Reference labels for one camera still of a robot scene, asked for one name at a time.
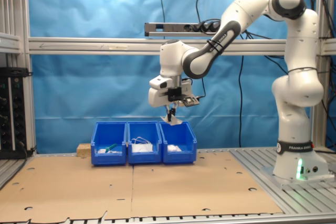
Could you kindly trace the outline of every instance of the cardboard floor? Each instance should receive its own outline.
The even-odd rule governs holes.
[[[228,152],[194,165],[93,167],[90,158],[37,157],[0,190],[0,222],[63,222],[278,213]]]

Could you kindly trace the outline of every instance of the blue bin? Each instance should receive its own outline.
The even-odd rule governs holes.
[[[93,165],[126,164],[127,122],[97,122],[91,140],[91,162]],[[98,150],[117,144],[112,151],[120,153],[99,154]]]
[[[160,122],[163,140],[163,162],[165,164],[188,164],[196,161],[197,140],[188,122],[170,126]],[[177,145],[180,152],[169,152],[167,146]]]
[[[153,145],[153,152],[132,152],[133,138],[138,136],[148,140]],[[157,122],[128,122],[128,163],[153,164],[162,161],[162,140]]]

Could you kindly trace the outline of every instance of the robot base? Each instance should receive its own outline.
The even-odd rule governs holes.
[[[329,171],[327,161],[315,151],[278,154],[274,170],[273,167],[264,167],[261,171],[281,189],[292,189],[292,185],[334,181],[334,174]]]

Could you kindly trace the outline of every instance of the blue curtain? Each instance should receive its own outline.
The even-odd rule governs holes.
[[[199,0],[201,20],[220,18],[233,0]],[[198,22],[196,0],[163,0],[166,22]],[[160,0],[29,0],[30,32],[38,37],[144,38],[144,23],[163,22]],[[286,24],[259,18],[249,28],[274,39]],[[74,152],[89,143],[96,121],[160,120],[148,104],[149,81],[160,72],[158,56],[34,55],[37,150]],[[284,60],[277,60],[285,69]],[[189,121],[198,148],[237,147],[241,56],[219,57],[204,79],[206,98],[177,116]],[[275,146],[278,115],[271,93],[283,72],[263,56],[248,56],[242,73],[242,146]],[[194,93],[202,95],[195,80]]]

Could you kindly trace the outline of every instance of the metal table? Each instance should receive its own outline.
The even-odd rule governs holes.
[[[105,220],[67,220],[64,224],[101,223],[334,223],[336,222],[336,182],[312,183],[281,190],[261,172],[263,167],[274,166],[276,151],[273,147],[202,149],[199,153],[229,151],[252,175],[256,182],[283,210],[283,214],[217,215],[131,218]],[[75,156],[76,154],[52,154],[37,156]],[[329,163],[336,162],[336,155],[320,154]],[[23,160],[0,161],[0,184],[13,175]]]

